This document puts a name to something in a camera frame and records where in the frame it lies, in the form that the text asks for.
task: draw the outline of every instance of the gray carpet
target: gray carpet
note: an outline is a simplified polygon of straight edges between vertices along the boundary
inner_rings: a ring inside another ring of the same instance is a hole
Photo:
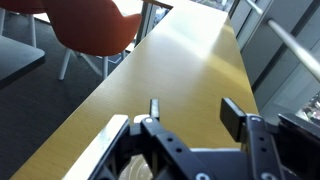
[[[29,34],[26,17],[7,13],[4,36],[31,44]],[[102,81],[75,56],[59,81],[65,48],[48,24],[36,21],[36,35],[46,62],[0,90],[0,179],[10,178]],[[109,72],[115,67],[109,63]]]

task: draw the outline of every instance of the railing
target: railing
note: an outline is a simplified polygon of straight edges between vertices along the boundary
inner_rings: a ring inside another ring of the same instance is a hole
[[[263,10],[261,10],[254,2],[251,0],[245,1],[252,10],[254,10],[259,16],[262,16]],[[301,46],[297,40],[291,34],[286,32],[275,20],[268,20],[268,25],[307,68],[307,70],[317,79],[317,81],[320,82],[320,63],[314,58],[312,53]]]

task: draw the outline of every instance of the yellow tabletop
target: yellow tabletop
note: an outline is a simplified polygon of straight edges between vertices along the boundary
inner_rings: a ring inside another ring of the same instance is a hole
[[[190,147],[238,147],[219,119],[222,97],[257,113],[227,13],[185,1],[175,6],[16,172],[13,179],[62,178],[114,114],[146,114]]]

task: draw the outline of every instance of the orange chair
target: orange chair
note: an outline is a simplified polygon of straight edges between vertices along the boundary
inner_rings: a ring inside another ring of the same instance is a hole
[[[71,49],[103,57],[103,78],[108,57],[121,53],[138,31],[141,15],[122,16],[112,0],[42,0],[58,40],[68,49],[59,79],[64,78]]]
[[[27,14],[30,23],[32,46],[36,47],[36,31],[33,14],[44,13],[41,0],[0,0],[0,35],[2,35],[5,10]]]

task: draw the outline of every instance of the table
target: table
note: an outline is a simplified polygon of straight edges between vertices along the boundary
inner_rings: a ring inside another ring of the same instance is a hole
[[[38,48],[0,36],[0,89],[45,62]]]
[[[189,147],[239,147],[219,119],[222,97],[257,113],[227,13],[179,3],[16,172],[60,179],[114,114],[148,113]]]

